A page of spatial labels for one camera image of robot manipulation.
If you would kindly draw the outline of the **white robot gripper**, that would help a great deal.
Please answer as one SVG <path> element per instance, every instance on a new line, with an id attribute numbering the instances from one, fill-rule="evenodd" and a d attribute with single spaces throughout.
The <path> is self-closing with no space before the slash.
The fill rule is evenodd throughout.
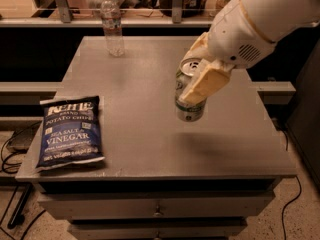
<path id="1" fill-rule="evenodd" d="M 256 29 L 242 0 L 231 0 L 215 16 L 209 32 L 201 34 L 183 57 L 201 60 L 184 99 L 200 103 L 229 83 L 235 67 L 250 68 L 274 48 L 275 43 Z"/>

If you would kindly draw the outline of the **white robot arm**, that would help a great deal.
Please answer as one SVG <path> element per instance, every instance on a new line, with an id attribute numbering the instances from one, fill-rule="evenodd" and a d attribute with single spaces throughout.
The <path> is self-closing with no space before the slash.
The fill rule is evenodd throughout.
<path id="1" fill-rule="evenodd" d="M 234 69 L 254 66 L 281 39 L 319 20 L 320 0 L 230 0 L 184 56 L 200 64 L 178 100 L 204 101 L 228 84 Z"/>

